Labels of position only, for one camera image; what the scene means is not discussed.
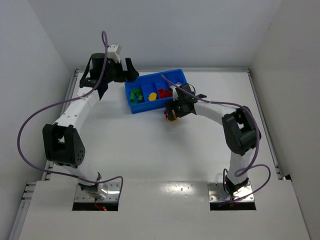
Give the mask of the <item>yellow striped lego block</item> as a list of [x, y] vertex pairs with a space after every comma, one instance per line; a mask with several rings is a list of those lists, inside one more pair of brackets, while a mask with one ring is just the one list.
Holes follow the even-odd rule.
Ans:
[[172, 123], [172, 122], [178, 121], [179, 118], [174, 118], [174, 119], [167, 118], [166, 120], [167, 120], [167, 122]]

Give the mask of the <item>red scalloped lego block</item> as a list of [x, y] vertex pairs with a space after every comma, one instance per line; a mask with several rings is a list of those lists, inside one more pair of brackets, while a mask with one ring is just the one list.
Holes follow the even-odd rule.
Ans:
[[162, 88], [158, 89], [158, 96], [160, 99], [163, 99], [166, 97], [165, 91]]

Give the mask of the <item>yellow rounded lego block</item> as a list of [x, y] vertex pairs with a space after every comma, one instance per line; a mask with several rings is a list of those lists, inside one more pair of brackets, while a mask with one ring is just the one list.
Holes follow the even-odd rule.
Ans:
[[150, 102], [156, 101], [158, 99], [158, 95], [156, 92], [151, 92], [148, 96], [148, 100]]

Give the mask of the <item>green rectangular lego brick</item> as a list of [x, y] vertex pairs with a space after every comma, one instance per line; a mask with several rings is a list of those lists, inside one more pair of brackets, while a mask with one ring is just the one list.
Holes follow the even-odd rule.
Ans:
[[130, 91], [130, 99], [134, 99], [135, 96], [138, 99], [142, 99], [143, 98], [143, 93], [142, 93], [142, 89], [141, 88], [135, 88], [135, 89], [132, 89]]

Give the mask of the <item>green half-round lego block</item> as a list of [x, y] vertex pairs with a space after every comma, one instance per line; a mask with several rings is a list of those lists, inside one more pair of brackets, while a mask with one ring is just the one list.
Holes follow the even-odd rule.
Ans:
[[143, 96], [136, 96], [134, 95], [133, 98], [130, 99], [130, 103], [132, 105], [136, 105], [136, 104], [141, 104], [141, 103], [144, 103], [145, 100], [144, 100], [144, 97]]

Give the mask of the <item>red rectangular lego brick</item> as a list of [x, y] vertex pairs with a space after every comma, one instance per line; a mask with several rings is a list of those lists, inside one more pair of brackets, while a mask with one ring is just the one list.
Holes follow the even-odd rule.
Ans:
[[169, 97], [172, 97], [172, 96], [173, 96], [172, 91], [169, 90], [169, 89], [165, 89], [165, 90], [164, 90], [164, 93], [165, 93], [165, 97], [166, 97], [166, 98], [169, 98]]

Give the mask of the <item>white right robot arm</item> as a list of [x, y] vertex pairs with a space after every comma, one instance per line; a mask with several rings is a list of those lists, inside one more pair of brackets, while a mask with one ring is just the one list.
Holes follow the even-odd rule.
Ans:
[[206, 117], [223, 128], [230, 163], [224, 177], [224, 189], [233, 195], [249, 182], [251, 155], [261, 139], [261, 133], [249, 108], [226, 103], [213, 103], [204, 94], [195, 94], [189, 84], [171, 85], [172, 99], [165, 102], [166, 118], [175, 121], [188, 114]]

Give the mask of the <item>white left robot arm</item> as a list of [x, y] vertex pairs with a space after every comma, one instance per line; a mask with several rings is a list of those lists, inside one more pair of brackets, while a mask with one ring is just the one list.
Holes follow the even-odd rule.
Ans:
[[111, 53], [91, 55], [79, 81], [79, 89], [65, 112], [42, 129], [47, 160], [62, 166], [77, 178], [80, 189], [96, 200], [107, 196], [106, 185], [100, 173], [92, 169], [85, 158], [86, 149], [80, 137], [81, 127], [90, 111], [108, 89], [111, 82], [134, 82], [139, 73], [130, 58], [125, 59], [126, 69]]

